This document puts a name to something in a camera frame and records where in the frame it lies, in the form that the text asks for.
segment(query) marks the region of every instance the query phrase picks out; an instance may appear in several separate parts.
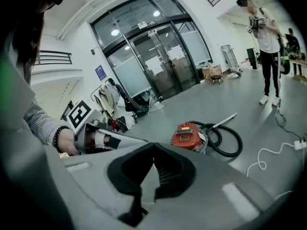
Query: electric outlet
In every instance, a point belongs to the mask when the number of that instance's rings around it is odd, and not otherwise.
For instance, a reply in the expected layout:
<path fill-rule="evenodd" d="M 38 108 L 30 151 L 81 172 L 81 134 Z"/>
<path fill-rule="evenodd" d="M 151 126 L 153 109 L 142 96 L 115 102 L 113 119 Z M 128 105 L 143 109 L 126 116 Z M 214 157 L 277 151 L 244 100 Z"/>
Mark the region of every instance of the electric outlet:
<path fill-rule="evenodd" d="M 299 140 L 296 140 L 296 141 L 294 142 L 294 149 L 295 149 L 295 150 L 301 150 L 301 149 L 303 149 L 302 143 L 301 143 Z"/>
<path fill-rule="evenodd" d="M 307 147 L 307 142 L 302 141 L 301 146 L 302 146 L 302 149 L 305 149 Z"/>

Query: concrete floor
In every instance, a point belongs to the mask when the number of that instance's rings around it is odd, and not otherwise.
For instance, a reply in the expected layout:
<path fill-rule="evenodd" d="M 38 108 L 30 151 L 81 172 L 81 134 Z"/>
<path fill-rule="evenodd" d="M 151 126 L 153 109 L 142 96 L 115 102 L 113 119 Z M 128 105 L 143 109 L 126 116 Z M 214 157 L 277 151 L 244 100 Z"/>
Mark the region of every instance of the concrete floor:
<path fill-rule="evenodd" d="M 282 76 L 281 113 L 287 119 L 286 128 L 298 135 L 307 133 L 307 86 Z M 189 120 L 203 123 L 218 123 L 238 113 L 228 124 L 243 140 L 243 151 L 235 159 L 217 154 L 209 148 L 210 156 L 228 162 L 232 167 L 246 174 L 247 168 L 257 161 L 261 148 L 279 151 L 282 143 L 293 144 L 297 140 L 286 133 L 276 121 L 276 108 L 272 106 L 274 86 L 271 83 L 270 101 L 259 104 L 263 95 L 264 81 L 261 71 L 244 70 L 239 79 L 224 79 L 222 84 L 199 84 L 163 102 L 163 109 L 138 118 L 137 125 L 125 134 L 152 142 L 169 143 L 176 127 Z M 237 142 L 226 131 L 221 131 L 223 141 L 220 148 L 234 152 Z M 262 171 L 255 165 L 249 176 L 262 185 L 273 197 L 293 189 L 302 172 L 302 151 L 285 146 L 280 155 L 262 151 L 260 160 L 267 163 Z"/>

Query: white sneaker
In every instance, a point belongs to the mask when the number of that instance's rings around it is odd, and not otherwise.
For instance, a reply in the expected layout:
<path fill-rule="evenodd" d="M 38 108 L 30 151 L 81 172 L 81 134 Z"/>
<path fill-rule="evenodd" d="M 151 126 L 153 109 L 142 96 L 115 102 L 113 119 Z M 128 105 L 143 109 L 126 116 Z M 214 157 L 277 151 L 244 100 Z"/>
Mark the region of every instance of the white sneaker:
<path fill-rule="evenodd" d="M 259 101 L 259 103 L 261 105 L 265 105 L 267 102 L 269 101 L 269 97 L 267 95 L 264 95 L 261 100 Z"/>
<path fill-rule="evenodd" d="M 278 106 L 278 104 L 279 104 L 279 98 L 278 98 L 278 97 L 274 97 L 274 100 L 273 100 L 273 102 L 272 102 L 272 105 L 273 105 L 273 106 Z"/>

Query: double glass door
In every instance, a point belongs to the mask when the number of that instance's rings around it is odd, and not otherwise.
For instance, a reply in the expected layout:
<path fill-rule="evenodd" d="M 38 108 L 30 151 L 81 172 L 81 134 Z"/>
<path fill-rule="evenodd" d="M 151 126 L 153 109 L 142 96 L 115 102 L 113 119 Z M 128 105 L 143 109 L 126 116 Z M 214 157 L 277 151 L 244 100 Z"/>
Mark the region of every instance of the double glass door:
<path fill-rule="evenodd" d="M 196 85 L 193 66 L 171 25 L 145 32 L 130 44 L 158 98 L 165 100 Z"/>

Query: vacuum hose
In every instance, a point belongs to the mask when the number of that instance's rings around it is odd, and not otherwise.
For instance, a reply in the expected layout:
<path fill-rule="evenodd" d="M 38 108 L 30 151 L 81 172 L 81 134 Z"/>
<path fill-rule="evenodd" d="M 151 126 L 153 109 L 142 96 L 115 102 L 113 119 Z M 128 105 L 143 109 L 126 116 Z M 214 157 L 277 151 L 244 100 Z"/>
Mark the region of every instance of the vacuum hose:
<path fill-rule="evenodd" d="M 200 125 L 201 126 L 200 127 L 201 130 L 203 130 L 205 128 L 208 128 L 207 131 L 206 131 L 206 135 L 208 137 L 208 146 L 212 147 L 215 151 L 217 151 L 219 154 L 223 155 L 224 157 L 233 158 L 233 157 L 238 156 L 242 152 L 242 149 L 243 149 L 242 139 L 241 139 L 240 135 L 237 132 L 235 132 L 233 129 L 228 128 L 228 127 L 226 127 L 224 125 L 219 125 L 218 126 L 218 128 L 227 130 L 228 132 L 232 133 L 236 137 L 236 139 L 238 141 L 238 144 L 239 144 L 238 151 L 236 151 L 234 153 L 229 153 L 229 152 L 222 151 L 222 150 L 220 150 L 217 147 L 222 142 L 222 135 L 221 135 L 221 133 L 216 128 L 213 128 L 213 126 L 215 124 L 203 124 L 203 123 L 197 122 L 197 121 L 188 121 L 188 123 L 193 123 L 193 124 L 196 124 L 196 125 Z M 215 143 L 213 143 L 211 141 L 211 139 L 210 139 L 209 133 L 211 131 L 214 132 L 217 135 L 217 137 L 218 137 L 218 140 Z"/>

